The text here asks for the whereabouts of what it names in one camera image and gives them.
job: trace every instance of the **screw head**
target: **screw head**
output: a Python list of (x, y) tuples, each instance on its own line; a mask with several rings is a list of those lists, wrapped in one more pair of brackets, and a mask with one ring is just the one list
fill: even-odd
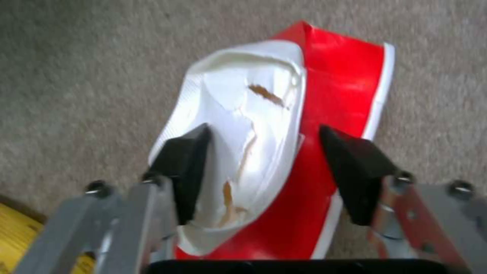
[(105, 198), (112, 194), (112, 188), (104, 180), (96, 180), (86, 186), (85, 194)]
[(475, 194), (473, 185), (464, 180), (454, 180), (448, 186), (448, 194), (459, 200), (470, 200)]

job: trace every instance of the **bolt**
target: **bolt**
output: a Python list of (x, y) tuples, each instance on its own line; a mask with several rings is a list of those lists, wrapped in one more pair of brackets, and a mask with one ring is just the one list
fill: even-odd
[(103, 180), (96, 180), (89, 183), (85, 188), (85, 194), (98, 198), (105, 198), (112, 194), (112, 188)]
[(459, 200), (470, 200), (475, 193), (474, 187), (471, 183), (463, 180), (454, 180), (448, 186), (448, 194)]
[(395, 180), (398, 184), (412, 184), (414, 183), (414, 176), (412, 173), (401, 170), (395, 174)]

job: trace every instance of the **broken plastic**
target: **broken plastic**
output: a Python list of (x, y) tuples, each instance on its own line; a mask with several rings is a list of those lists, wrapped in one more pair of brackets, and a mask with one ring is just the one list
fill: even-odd
[(306, 76), (299, 46), (265, 41), (217, 51), (188, 70), (154, 145), (208, 123), (213, 140), (194, 220), (178, 229), (188, 254), (213, 251), (270, 205), (291, 170)]

